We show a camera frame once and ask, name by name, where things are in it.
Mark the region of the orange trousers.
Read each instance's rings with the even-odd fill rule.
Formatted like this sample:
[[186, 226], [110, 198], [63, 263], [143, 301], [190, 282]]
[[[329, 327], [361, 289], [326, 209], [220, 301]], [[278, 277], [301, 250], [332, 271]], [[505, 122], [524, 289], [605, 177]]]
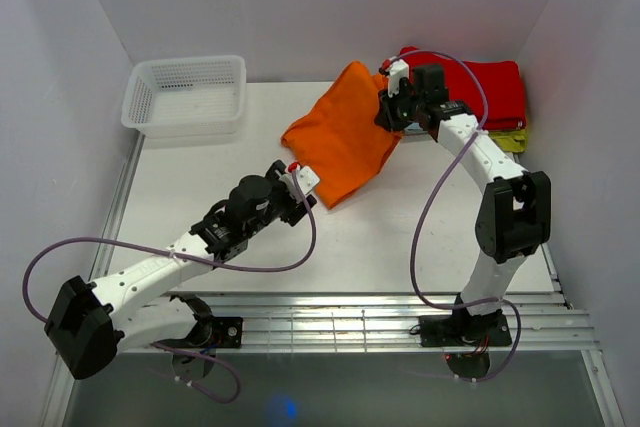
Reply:
[[403, 138], [375, 123], [378, 94], [386, 86], [382, 75], [353, 61], [281, 136], [281, 145], [319, 176], [316, 192], [328, 209], [377, 176]]

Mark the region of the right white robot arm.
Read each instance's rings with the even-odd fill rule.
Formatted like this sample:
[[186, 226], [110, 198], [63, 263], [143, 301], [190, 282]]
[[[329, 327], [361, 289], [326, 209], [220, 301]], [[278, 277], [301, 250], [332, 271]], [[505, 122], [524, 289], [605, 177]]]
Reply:
[[551, 181], [512, 160], [490, 137], [468, 104], [452, 100], [438, 64], [411, 68], [388, 61], [380, 72], [388, 86], [379, 94], [378, 126], [399, 132], [420, 125], [453, 155], [482, 194], [474, 223], [479, 254], [469, 281], [441, 315], [422, 317], [424, 347], [509, 346], [503, 297], [524, 261], [549, 240]]

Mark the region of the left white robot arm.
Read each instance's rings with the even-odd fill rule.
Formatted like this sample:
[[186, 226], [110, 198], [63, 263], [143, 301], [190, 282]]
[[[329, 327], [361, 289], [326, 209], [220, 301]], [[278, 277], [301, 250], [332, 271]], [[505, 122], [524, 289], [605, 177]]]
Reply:
[[118, 354], [155, 342], [181, 351], [238, 346], [203, 300], [172, 291], [229, 265], [274, 221], [295, 226], [315, 206], [319, 183], [310, 167], [276, 161], [264, 175], [243, 177], [168, 247], [94, 281], [66, 281], [45, 333], [72, 376], [90, 378]]

